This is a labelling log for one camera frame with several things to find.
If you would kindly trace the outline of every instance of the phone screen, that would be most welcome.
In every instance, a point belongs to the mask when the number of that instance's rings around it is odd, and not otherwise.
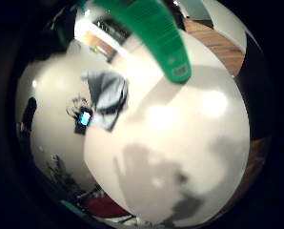
[[[91,121],[91,114],[89,112],[81,112],[78,123],[83,126],[88,126]]]

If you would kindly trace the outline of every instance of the wooden floor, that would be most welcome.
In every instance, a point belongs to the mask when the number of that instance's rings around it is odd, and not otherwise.
[[[184,25],[186,32],[207,46],[225,65],[231,75],[238,75],[245,54],[236,45],[217,31],[193,22],[190,18],[184,19]]]

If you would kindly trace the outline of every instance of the barcode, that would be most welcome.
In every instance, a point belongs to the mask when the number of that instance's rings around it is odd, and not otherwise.
[[[185,64],[172,70],[172,73],[176,76],[182,76],[182,75],[186,74],[187,72],[188,72],[188,68]]]

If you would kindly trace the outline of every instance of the gray cloth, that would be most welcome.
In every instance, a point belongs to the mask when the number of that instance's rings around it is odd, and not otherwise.
[[[127,98],[127,81],[119,73],[110,71],[86,71],[82,79],[88,80],[95,111],[91,126],[101,126],[112,131]]]

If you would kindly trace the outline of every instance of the red object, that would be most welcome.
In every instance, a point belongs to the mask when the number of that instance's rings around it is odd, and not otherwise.
[[[117,218],[130,215],[107,195],[103,198],[87,198],[84,202],[84,208],[100,218]]]

